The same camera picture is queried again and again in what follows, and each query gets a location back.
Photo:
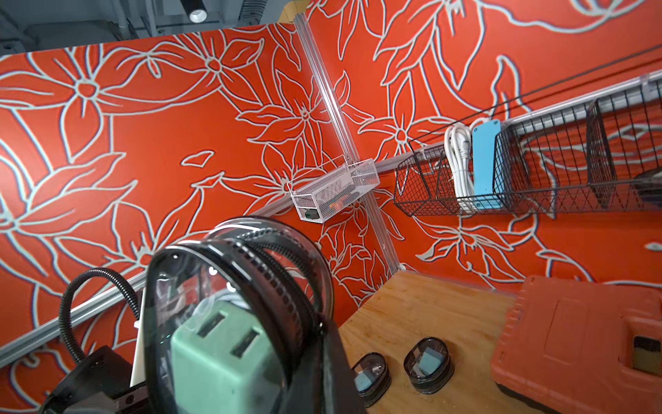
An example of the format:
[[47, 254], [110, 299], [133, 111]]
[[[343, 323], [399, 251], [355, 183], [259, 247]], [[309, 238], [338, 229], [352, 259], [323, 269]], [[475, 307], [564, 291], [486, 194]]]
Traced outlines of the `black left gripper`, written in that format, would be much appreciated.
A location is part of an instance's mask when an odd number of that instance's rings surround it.
[[40, 413], [137, 414], [152, 411], [145, 384], [130, 384], [132, 365], [111, 348], [93, 352], [47, 396]]

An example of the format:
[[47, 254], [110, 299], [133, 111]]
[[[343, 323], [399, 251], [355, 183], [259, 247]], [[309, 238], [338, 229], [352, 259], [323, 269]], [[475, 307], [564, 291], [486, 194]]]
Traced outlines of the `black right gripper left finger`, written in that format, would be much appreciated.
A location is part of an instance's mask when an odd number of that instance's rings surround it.
[[312, 342], [303, 352], [279, 413], [324, 413], [325, 322], [317, 324]]

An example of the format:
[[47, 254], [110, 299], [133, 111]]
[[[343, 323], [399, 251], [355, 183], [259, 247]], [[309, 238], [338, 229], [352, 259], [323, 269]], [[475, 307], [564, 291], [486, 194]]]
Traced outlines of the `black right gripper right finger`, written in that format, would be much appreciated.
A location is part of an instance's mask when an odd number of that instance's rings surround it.
[[353, 370], [334, 321], [327, 322], [324, 336], [324, 412], [367, 412], [354, 384]]

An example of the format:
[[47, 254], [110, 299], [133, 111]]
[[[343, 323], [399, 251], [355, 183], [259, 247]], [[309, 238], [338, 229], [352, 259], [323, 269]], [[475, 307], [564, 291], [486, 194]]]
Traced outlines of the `green charger plug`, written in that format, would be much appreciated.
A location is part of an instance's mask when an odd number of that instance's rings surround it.
[[204, 300], [171, 341], [180, 413], [271, 413], [284, 373], [261, 322], [229, 301]]

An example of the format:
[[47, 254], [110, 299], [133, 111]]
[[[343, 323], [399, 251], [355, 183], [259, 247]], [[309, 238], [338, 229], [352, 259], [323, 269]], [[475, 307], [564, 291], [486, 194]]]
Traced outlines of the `black round zip pouch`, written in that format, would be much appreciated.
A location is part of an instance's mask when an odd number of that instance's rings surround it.
[[365, 408], [375, 405], [391, 386], [391, 372], [380, 353], [366, 354], [353, 367], [353, 381]]

